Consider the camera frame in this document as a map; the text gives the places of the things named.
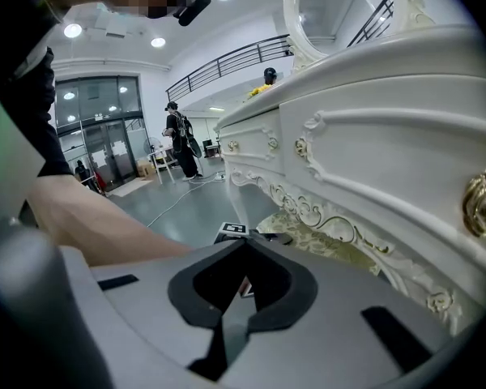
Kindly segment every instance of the gray plastic device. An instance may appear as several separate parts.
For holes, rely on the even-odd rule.
[[[235,292],[241,276],[255,301]],[[229,311],[250,316],[230,360]],[[422,387],[460,343],[368,272],[253,238],[90,269],[0,224],[0,313],[58,366],[44,370],[59,387]]]

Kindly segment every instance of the dark hair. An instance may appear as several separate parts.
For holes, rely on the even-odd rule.
[[[274,79],[277,78],[277,72],[274,68],[266,68],[265,69],[265,84],[272,85],[274,83]]]
[[[168,106],[165,110],[167,111],[168,109],[174,109],[175,111],[177,111],[178,110],[178,104],[174,101],[171,101],[171,102],[168,103]]]

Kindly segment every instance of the white table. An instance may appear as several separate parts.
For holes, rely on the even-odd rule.
[[[463,223],[486,169],[486,51],[468,28],[346,49],[217,125],[237,215],[256,185],[315,232],[368,255],[457,334],[486,311],[486,237]]]
[[[160,169],[163,169],[163,168],[166,168],[168,170],[169,176],[171,177],[171,180],[173,181],[173,184],[175,184],[175,179],[173,177],[173,174],[171,173],[171,170],[169,169],[169,165],[172,165],[174,163],[177,163],[177,159],[171,160],[171,161],[167,162],[168,155],[166,154],[166,152],[168,152],[168,151],[170,151],[172,149],[173,149],[173,146],[162,147],[159,150],[157,150],[156,152],[153,152],[152,154],[150,154],[150,156],[154,156],[155,157],[156,174],[159,177],[160,184],[162,184],[162,177],[160,176]],[[163,165],[159,165],[158,164],[158,160],[157,159],[160,158],[160,157],[164,160],[164,164]]]

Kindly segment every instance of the gray floor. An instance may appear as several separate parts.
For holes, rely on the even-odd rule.
[[[224,162],[220,158],[202,159],[202,166],[204,176],[224,171]],[[148,225],[185,192],[197,187],[181,180],[184,174],[180,168],[173,169],[172,172],[177,181],[176,185],[171,183],[169,175],[164,171],[162,172],[163,185],[160,185],[156,179],[123,198],[112,195],[110,200],[136,220]],[[226,183],[212,182],[189,193],[177,206],[161,216],[151,229],[194,248],[211,245],[223,222],[238,222],[228,198]],[[260,214],[253,218],[257,224],[277,208],[270,205],[263,193],[256,194],[254,197],[256,200],[254,208],[260,210]]]

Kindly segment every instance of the person in yellow shirt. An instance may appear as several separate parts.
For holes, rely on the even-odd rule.
[[[266,91],[269,87],[271,87],[275,81],[277,80],[277,72],[275,71],[274,68],[266,68],[265,69],[265,84],[262,87],[255,88],[251,93],[250,93],[250,98],[252,96],[256,96],[257,94],[260,94],[263,91]]]

